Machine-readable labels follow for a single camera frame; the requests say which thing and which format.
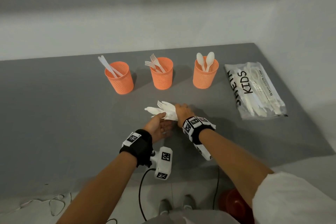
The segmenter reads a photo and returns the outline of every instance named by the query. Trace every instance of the black cable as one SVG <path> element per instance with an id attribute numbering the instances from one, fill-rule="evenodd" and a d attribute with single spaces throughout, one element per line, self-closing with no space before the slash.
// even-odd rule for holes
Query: black cable
<path id="1" fill-rule="evenodd" d="M 146 219 L 145 214 L 144 214 L 144 212 L 143 212 L 143 210 L 142 210 L 142 207 L 141 207 L 141 202 L 140 202 L 140 192 L 141 192 L 141 185 L 142 185 L 142 182 L 144 181 L 145 175 L 146 175 L 149 171 L 151 171 L 151 170 L 155 171 L 156 169 L 155 169 L 155 168 L 151 168 L 151 169 L 147 170 L 147 171 L 143 174 L 143 177 L 142 177 L 142 179 L 141 179 L 141 183 L 140 183 L 140 187 L 139 187 L 139 206 L 140 206 L 140 211 L 141 211 L 142 216 L 143 216 L 143 218 L 144 218 L 145 221 L 147 221 L 147 219 Z"/>
<path id="2" fill-rule="evenodd" d="M 216 195 L 217 195 L 217 192 L 218 192 L 218 184 L 219 184 L 219 166 L 218 166 L 217 170 L 218 170 L 218 174 L 217 174 L 217 187 L 216 187 L 215 195 L 214 195 L 214 197 L 213 197 L 213 203 L 212 203 L 212 209 L 213 209 L 213 210 L 215 209 L 215 200 L 216 200 Z"/>
<path id="3" fill-rule="evenodd" d="M 115 221 L 115 224 L 118 224 L 117 219 L 114 219 L 114 218 L 113 218 L 113 219 L 109 219 L 107 222 L 109 222 L 110 220 L 114 220 L 114 221 Z"/>

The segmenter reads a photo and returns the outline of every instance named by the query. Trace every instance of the hand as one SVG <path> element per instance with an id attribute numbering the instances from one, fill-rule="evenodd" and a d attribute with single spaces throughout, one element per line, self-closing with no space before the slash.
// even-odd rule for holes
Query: hand
<path id="1" fill-rule="evenodd" d="M 171 120 L 164 120 L 164 116 L 166 116 L 165 112 L 155 115 L 143 128 L 152 136 L 153 144 L 170 136 L 170 131 L 173 128 L 173 122 Z"/>
<path id="2" fill-rule="evenodd" d="M 186 121 L 186 119 L 195 116 L 194 112 L 191 111 L 187 104 L 183 104 L 182 106 L 180 104 L 176 104 L 175 109 L 178 118 L 177 124 L 180 128 L 182 128 L 183 123 Z"/>

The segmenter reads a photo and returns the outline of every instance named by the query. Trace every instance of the white sleeve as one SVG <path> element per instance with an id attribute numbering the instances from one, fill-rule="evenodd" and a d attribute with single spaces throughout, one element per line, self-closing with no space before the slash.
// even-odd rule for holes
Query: white sleeve
<path id="1" fill-rule="evenodd" d="M 336 201 L 306 180 L 284 172 L 267 175 L 252 206 L 260 224 L 336 223 Z"/>

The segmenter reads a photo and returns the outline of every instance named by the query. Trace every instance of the gray table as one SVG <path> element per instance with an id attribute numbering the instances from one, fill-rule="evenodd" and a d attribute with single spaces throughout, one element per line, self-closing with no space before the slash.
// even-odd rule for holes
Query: gray table
<path id="1" fill-rule="evenodd" d="M 193 86 L 196 53 L 214 52 L 219 69 L 212 86 Z M 144 61 L 151 53 L 174 62 L 173 85 L 157 90 Z M 55 191 L 96 175 L 119 152 L 124 139 L 150 118 L 157 100 L 188 103 L 217 132 L 270 166 L 333 154 L 329 144 L 255 44 L 105 54 L 128 63 L 134 90 L 115 93 L 98 55 L 0 62 L 0 195 Z M 259 61 L 285 102 L 288 117 L 242 121 L 224 64 Z M 173 149 L 173 171 L 216 165 L 205 161 L 183 134 L 157 143 Z"/>

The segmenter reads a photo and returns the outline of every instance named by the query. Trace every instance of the red object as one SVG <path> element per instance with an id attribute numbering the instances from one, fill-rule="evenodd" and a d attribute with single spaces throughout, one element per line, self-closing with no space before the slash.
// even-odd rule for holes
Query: red object
<path id="1" fill-rule="evenodd" d="M 241 224 L 254 224 L 252 209 L 241 197 L 236 188 L 220 194 L 218 207 L 221 211 L 230 214 Z"/>

